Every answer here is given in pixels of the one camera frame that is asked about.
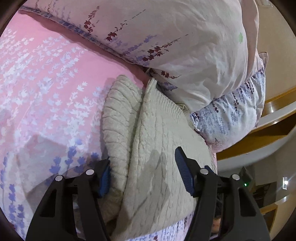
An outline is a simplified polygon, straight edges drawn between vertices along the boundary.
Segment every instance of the pink floral bed sheet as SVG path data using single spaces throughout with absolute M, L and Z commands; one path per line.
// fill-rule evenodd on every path
M 18 12 L 0 38 L 0 207 L 26 233 L 57 174 L 77 176 L 102 157 L 106 95 L 120 74 L 149 77 L 63 26 Z M 191 215 L 136 240 L 183 240 Z

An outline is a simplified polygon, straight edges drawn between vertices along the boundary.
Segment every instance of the pillow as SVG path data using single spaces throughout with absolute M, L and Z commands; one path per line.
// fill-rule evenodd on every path
M 265 73 L 261 69 L 237 90 L 190 114 L 190 119 L 195 130 L 216 153 L 234 145 L 255 127 L 264 101 Z
M 252 69 L 240 1 L 28 0 L 23 9 L 60 18 L 104 49 L 153 68 L 158 81 L 177 87 L 168 96 L 195 112 L 237 89 Z
M 23 239 L 54 176 L 80 175 L 104 156 L 102 109 L 120 74 L 140 88 L 150 79 L 36 14 L 18 12 L 6 27 L 0 38 L 0 207 Z M 112 172 L 113 180 L 121 175 Z

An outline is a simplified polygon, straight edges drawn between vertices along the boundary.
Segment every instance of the blanket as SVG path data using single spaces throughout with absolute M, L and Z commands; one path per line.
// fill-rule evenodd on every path
M 138 87 L 120 76 L 106 99 L 104 140 L 113 182 L 121 181 L 124 191 L 112 240 L 159 231 L 194 211 L 197 200 L 183 185 L 174 160 L 176 147 L 182 146 L 201 167 L 215 169 L 202 137 L 189 127 L 181 108 L 157 90 L 156 83 L 150 81 L 142 101 Z

